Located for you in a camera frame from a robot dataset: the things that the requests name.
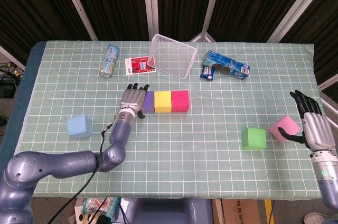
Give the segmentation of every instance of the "purple cube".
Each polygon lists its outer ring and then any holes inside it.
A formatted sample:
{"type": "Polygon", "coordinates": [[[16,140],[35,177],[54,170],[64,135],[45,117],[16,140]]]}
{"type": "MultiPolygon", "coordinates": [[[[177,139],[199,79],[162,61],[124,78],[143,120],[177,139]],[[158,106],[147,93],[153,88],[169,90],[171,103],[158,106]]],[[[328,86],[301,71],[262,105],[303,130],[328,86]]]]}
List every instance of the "purple cube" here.
{"type": "Polygon", "coordinates": [[[143,102],[142,112],[143,113],[155,113],[153,91],[147,91],[146,96],[144,98],[144,102],[143,102]]]}

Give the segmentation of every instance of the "red cube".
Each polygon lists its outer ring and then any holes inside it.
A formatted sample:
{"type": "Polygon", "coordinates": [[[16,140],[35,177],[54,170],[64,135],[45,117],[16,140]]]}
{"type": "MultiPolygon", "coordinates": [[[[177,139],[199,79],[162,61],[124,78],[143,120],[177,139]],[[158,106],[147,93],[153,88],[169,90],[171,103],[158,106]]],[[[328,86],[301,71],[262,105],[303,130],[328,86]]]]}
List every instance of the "red cube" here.
{"type": "Polygon", "coordinates": [[[171,91],[172,112],[187,112],[189,110],[189,91],[171,91]]]}

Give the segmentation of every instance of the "green cube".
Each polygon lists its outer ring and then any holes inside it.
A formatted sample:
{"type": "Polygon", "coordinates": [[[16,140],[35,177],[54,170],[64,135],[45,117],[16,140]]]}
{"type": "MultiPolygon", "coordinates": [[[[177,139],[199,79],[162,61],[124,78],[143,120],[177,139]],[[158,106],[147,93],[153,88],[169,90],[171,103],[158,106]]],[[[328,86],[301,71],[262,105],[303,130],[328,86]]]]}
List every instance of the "green cube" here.
{"type": "Polygon", "coordinates": [[[248,128],[242,132],[242,148],[246,150],[260,150],[266,148],[264,129],[248,128]]]}

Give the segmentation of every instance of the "wire mesh basket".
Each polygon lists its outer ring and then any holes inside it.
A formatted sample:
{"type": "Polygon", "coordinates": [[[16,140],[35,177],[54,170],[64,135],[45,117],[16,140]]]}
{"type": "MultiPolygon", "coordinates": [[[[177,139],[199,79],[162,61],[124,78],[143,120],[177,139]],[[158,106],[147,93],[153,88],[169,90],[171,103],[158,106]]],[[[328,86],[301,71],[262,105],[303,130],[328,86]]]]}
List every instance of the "wire mesh basket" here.
{"type": "Polygon", "coordinates": [[[194,63],[197,49],[165,36],[155,34],[148,65],[185,80],[194,63]]]}

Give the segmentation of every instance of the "yellow cube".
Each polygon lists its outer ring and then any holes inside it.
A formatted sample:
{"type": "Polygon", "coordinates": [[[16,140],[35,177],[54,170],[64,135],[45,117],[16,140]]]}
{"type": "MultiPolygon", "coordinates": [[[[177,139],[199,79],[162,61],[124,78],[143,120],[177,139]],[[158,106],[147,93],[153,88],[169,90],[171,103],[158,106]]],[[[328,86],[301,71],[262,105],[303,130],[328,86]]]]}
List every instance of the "yellow cube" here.
{"type": "Polygon", "coordinates": [[[154,108],[156,113],[171,112],[171,91],[155,91],[154,108]]]}

